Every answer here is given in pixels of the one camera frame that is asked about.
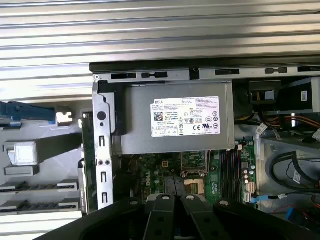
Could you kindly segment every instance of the black plastic part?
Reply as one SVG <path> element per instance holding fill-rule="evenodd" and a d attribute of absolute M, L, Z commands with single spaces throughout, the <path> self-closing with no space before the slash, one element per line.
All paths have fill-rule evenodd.
<path fill-rule="evenodd" d="M 143 240 L 173 240 L 176 198 L 169 194 L 156 197 Z"/>
<path fill-rule="evenodd" d="M 102 239 L 103 233 L 108 239 L 129 239 L 128 224 L 134 214 L 139 216 L 144 205 L 138 198 L 126 198 L 99 211 L 93 212 L 63 227 L 50 231 L 37 238 L 38 240 L 91 240 Z M 121 223 L 122 231 L 117 224 Z"/>
<path fill-rule="evenodd" d="M 239 239 L 239 234 L 244 230 L 264 240 L 319 239 L 319 235 L 312 231 L 229 199 L 218 200 L 213 206 L 213 212 L 232 239 Z"/>
<path fill-rule="evenodd" d="M 199 80 L 200 79 L 200 70 L 198 67 L 191 67 L 189 69 L 190 80 Z"/>
<path fill-rule="evenodd" d="M 279 67 L 279 68 L 278 68 L 278 73 L 280 73 L 280 74 L 286 74 L 286 73 L 288 73 L 288 68 L 286 68 L 286 67 Z"/>
<path fill-rule="evenodd" d="M 136 79 L 137 74 L 133 73 L 112 73 L 111 79 Z"/>
<path fill-rule="evenodd" d="M 106 119 L 107 114 L 106 114 L 104 111 L 100 111 L 100 112 L 98 112 L 97 117 L 98 117 L 98 119 L 99 119 L 100 121 L 103 121 L 103 120 Z"/>
<path fill-rule="evenodd" d="M 318 72 L 320 71 L 320 66 L 299 66 L 298 67 L 298 72 L 303 73 L 303 72 Z"/>
<path fill-rule="evenodd" d="M 197 195 L 182 196 L 181 202 L 186 213 L 191 216 L 202 240 L 231 239 L 216 215 Z"/>
<path fill-rule="evenodd" d="M 286 74 L 288 73 L 288 69 L 286 67 L 279 67 L 278 69 L 274 69 L 274 68 L 265 69 L 265 74 L 274 74 L 274 73 Z"/>
<path fill-rule="evenodd" d="M 240 69 L 219 69 L 215 70 L 215 75 L 239 75 Z"/>
<path fill-rule="evenodd" d="M 193 69 L 198 68 L 226 68 L 239 66 L 265 66 L 276 64 L 319 64 L 320 55 L 288 55 L 288 56 L 257 56 L 257 57 L 223 57 L 223 58 L 194 58 L 169 60 L 139 60 L 121 62 L 90 63 L 90 71 L 97 73 L 110 73 L 131 70 L 163 70 L 163 69 Z"/>
<path fill-rule="evenodd" d="M 305 100 L 302 101 L 302 92 L 306 92 Z M 309 110 L 313 108 L 312 84 L 283 87 L 278 94 L 275 109 L 277 111 Z"/>
<path fill-rule="evenodd" d="M 143 72 L 141 76 L 143 79 L 149 79 L 151 77 L 154 77 L 156 79 L 161 79 L 161 78 L 167 78 L 168 72 L 167 71 L 157 71 L 155 73 Z"/>

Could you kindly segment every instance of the white label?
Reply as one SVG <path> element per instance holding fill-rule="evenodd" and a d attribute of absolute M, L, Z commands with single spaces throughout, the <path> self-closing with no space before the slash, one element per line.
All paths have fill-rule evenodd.
<path fill-rule="evenodd" d="M 308 100 L 308 92 L 302 91 L 301 92 L 301 102 L 306 102 Z"/>
<path fill-rule="evenodd" d="M 301 175 L 297 172 L 297 170 L 294 171 L 293 175 L 293 181 L 295 181 L 297 184 L 300 184 Z"/>
<path fill-rule="evenodd" d="M 265 130 L 267 130 L 268 126 L 264 123 L 261 123 L 261 125 L 256 129 L 255 133 L 258 135 L 262 135 Z"/>
<path fill-rule="evenodd" d="M 280 195 L 278 195 L 278 198 L 281 200 L 281 199 L 285 199 L 285 198 L 287 198 L 288 196 L 287 195 L 285 195 L 285 194 L 280 194 Z"/>
<path fill-rule="evenodd" d="M 154 138 L 221 133 L 218 96 L 155 99 L 150 109 Z"/>

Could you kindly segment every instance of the metal panel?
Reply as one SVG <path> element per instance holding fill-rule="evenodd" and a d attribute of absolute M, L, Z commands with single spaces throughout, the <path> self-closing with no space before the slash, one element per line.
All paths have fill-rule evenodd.
<path fill-rule="evenodd" d="M 319 51 L 319 9 L 318 0 L 1 0 L 0 100 L 87 98 L 92 62 Z"/>
<path fill-rule="evenodd" d="M 81 217 L 80 211 L 0 216 L 0 240 L 35 239 Z"/>

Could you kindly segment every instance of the wire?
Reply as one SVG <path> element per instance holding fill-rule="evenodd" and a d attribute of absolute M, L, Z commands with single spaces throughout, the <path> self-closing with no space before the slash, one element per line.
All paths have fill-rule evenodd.
<path fill-rule="evenodd" d="M 315 195 L 313 195 L 313 196 L 311 197 L 311 201 L 312 201 L 312 204 L 313 204 L 316 208 L 320 209 L 320 203 L 317 203 L 317 202 L 316 202 L 316 196 L 315 196 Z"/>
<path fill-rule="evenodd" d="M 244 116 L 244 117 L 235 119 L 234 121 L 249 121 L 249 120 L 253 119 L 255 115 L 256 115 L 256 113 L 254 112 L 250 116 Z"/>
<path fill-rule="evenodd" d="M 275 117 L 273 119 L 270 118 L 265 118 L 264 113 L 260 112 L 259 113 L 259 117 L 261 118 L 261 120 L 263 120 L 263 122 L 266 125 L 270 125 L 271 127 L 280 127 L 280 118 L 279 117 Z M 312 126 L 314 128 L 319 129 L 320 128 L 320 123 L 317 121 L 314 121 L 308 117 L 305 116 L 284 116 L 283 117 L 286 121 L 297 121 L 300 123 L 305 123 L 309 126 Z"/>
<path fill-rule="evenodd" d="M 308 219 L 311 219 L 311 217 L 309 217 L 309 215 L 306 214 L 303 210 L 298 209 L 296 206 L 291 205 L 291 204 L 288 204 L 288 205 L 279 207 L 279 208 L 277 208 L 276 210 L 274 210 L 271 214 L 275 214 L 276 212 L 278 212 L 278 211 L 280 211 L 280 210 L 282 210 L 282 209 L 285 209 L 285 208 L 287 208 L 287 207 L 292 207 L 292 208 L 294 208 L 295 210 L 297 210 L 297 211 L 299 211 L 300 213 L 302 213 L 302 214 L 303 214 L 305 217 L 307 217 Z"/>
<path fill-rule="evenodd" d="M 308 175 L 306 175 L 302 169 L 300 168 L 299 164 L 298 164 L 298 160 L 297 160 L 297 153 L 294 151 L 294 152 L 288 152 L 288 153 L 283 153 L 283 154 L 280 154 L 278 155 L 277 157 L 275 157 L 272 161 L 271 161 L 271 164 L 269 166 L 269 169 L 268 169 L 268 172 L 269 172 L 269 175 L 271 176 L 271 178 L 276 182 L 278 183 L 280 186 L 283 186 L 285 188 L 288 188 L 288 189 L 292 189 L 294 191 L 301 191 L 301 192 L 308 192 L 308 193 L 318 193 L 320 194 L 320 188 L 301 188 L 301 187 L 296 187 L 296 186 L 292 186 L 292 185 L 289 185 L 287 184 L 285 181 L 282 181 L 282 180 L 279 180 L 277 178 L 277 176 L 275 175 L 275 172 L 274 172 L 274 166 L 278 163 L 281 163 L 281 162 L 284 162 L 284 161 L 287 161 L 287 160 L 292 160 L 293 162 L 293 165 L 294 165 L 294 168 L 295 170 L 307 181 L 311 182 L 311 183 L 316 183 L 316 185 L 318 186 L 319 185 L 319 182 L 317 180 L 314 180 L 312 178 L 310 178 Z"/>
<path fill-rule="evenodd" d="M 261 122 L 255 121 L 255 120 L 249 120 L 249 121 L 235 121 L 235 125 L 249 125 L 249 126 L 260 126 Z"/>
<path fill-rule="evenodd" d="M 292 191 L 292 192 L 288 192 L 288 193 L 284 193 L 286 196 L 289 195 L 307 195 L 307 196 L 315 196 L 317 194 L 320 193 L 315 193 L 315 192 L 305 192 L 305 191 Z M 268 199 L 279 199 L 279 196 L 268 196 Z"/>
<path fill-rule="evenodd" d="M 293 164 L 293 163 L 294 163 L 294 161 L 291 161 L 291 162 L 289 163 L 286 171 L 285 171 L 285 175 L 288 177 L 288 179 L 291 179 L 291 180 L 294 180 L 294 179 L 291 178 L 291 177 L 289 177 L 288 171 L 289 171 L 289 168 L 290 168 L 291 164 Z M 300 183 L 300 185 L 303 186 L 303 187 L 305 187 L 306 189 L 309 189 L 309 187 L 307 187 L 306 185 L 303 185 L 302 183 Z"/>

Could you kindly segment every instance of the metal bracket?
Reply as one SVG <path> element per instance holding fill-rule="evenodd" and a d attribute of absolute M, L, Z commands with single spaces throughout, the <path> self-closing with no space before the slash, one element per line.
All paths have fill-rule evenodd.
<path fill-rule="evenodd" d="M 112 169 L 112 136 L 110 105 L 98 94 L 98 81 L 93 83 L 93 128 L 96 160 L 96 188 L 98 209 L 114 203 Z"/>

